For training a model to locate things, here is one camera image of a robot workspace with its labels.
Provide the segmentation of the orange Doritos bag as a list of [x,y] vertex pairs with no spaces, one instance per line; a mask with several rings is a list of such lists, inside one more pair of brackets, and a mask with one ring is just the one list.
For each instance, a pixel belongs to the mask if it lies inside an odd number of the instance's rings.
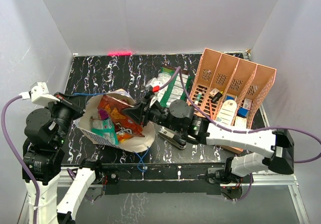
[[117,131],[123,131],[132,137],[144,137],[142,127],[122,111],[132,107],[134,101],[131,97],[119,93],[105,94],[98,105],[99,110],[104,110],[115,125]]

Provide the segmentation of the purple snack bag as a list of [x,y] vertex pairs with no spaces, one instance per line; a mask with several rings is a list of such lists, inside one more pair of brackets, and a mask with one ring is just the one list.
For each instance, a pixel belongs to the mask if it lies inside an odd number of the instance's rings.
[[100,120],[106,120],[109,118],[108,113],[105,109],[98,109],[98,117]]

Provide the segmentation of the checkered paper bag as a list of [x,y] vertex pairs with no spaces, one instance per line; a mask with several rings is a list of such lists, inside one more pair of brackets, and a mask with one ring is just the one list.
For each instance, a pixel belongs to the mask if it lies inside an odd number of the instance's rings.
[[75,121],[76,127],[95,145],[134,153],[139,158],[137,168],[145,172],[147,167],[143,159],[155,140],[155,129],[151,123],[141,127],[121,113],[125,107],[135,103],[130,94],[118,89],[109,93],[79,93],[76,96],[90,97],[85,114]]

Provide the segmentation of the green snack packet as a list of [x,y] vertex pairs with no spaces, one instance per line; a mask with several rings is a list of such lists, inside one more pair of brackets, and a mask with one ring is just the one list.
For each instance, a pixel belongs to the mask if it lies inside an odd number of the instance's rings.
[[[157,79],[161,82],[160,86],[166,84],[171,77],[174,75],[176,69],[169,66],[163,66],[158,74]],[[184,85],[185,89],[188,90],[190,84]],[[173,80],[160,91],[158,95],[158,102],[162,107],[169,107],[170,104],[175,100],[186,100],[186,94],[183,90],[182,83],[178,78],[178,74],[173,78]]]

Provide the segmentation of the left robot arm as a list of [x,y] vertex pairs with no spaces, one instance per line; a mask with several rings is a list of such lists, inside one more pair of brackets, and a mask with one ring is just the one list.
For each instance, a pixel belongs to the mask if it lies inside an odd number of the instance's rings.
[[60,92],[39,95],[31,92],[32,102],[42,108],[32,111],[26,119],[23,145],[23,179],[29,199],[30,223],[75,223],[77,210],[92,183],[103,179],[99,161],[84,159],[75,179],[57,202],[57,187],[62,150],[72,123],[85,113],[85,102],[80,96]]

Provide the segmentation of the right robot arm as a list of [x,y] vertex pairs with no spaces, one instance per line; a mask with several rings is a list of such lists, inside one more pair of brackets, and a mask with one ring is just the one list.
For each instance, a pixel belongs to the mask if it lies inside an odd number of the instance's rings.
[[121,111],[140,126],[153,122],[181,134],[180,142],[204,145],[220,145],[249,150],[241,157],[227,158],[224,168],[208,169],[210,183],[229,184],[263,170],[291,175],[294,173],[294,142],[288,131],[225,130],[206,118],[197,116],[194,108],[183,100],[175,100],[169,107],[152,102],[147,94],[140,102]]

